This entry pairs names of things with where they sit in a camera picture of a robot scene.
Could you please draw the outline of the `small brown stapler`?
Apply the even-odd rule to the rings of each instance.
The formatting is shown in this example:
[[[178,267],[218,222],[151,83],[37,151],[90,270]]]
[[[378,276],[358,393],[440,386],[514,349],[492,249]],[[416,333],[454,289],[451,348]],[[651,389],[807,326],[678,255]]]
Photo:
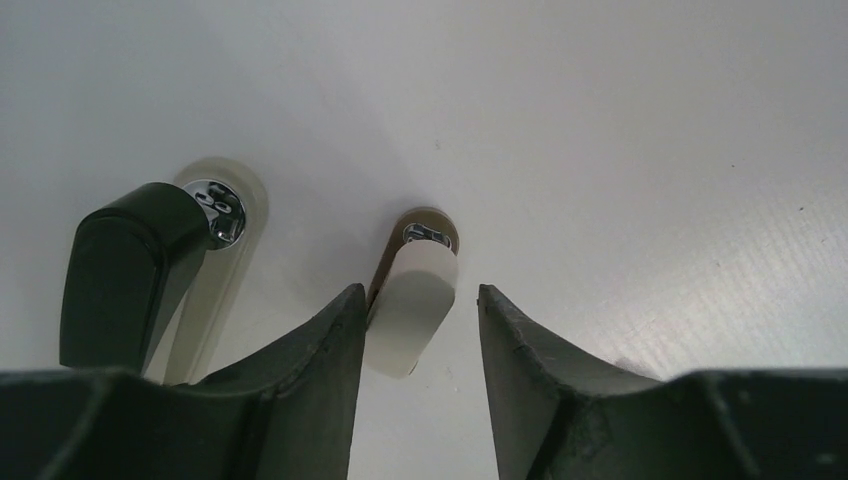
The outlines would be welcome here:
[[[367,294],[367,367],[394,379],[411,375],[454,305],[459,247],[456,226],[437,208],[398,218]]]

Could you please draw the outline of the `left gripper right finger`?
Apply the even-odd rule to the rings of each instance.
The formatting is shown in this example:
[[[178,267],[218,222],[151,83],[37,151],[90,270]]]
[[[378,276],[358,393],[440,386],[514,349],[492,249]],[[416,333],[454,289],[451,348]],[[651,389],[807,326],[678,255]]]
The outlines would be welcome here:
[[[657,381],[533,321],[492,285],[479,333],[503,479],[843,479],[845,369]]]

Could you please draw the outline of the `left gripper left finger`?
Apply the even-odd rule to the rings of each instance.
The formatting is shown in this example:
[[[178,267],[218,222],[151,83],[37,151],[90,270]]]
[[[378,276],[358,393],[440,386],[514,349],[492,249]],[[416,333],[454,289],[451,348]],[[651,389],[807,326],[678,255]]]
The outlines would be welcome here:
[[[5,479],[343,479],[367,326],[353,284],[195,384],[122,368],[5,372]]]

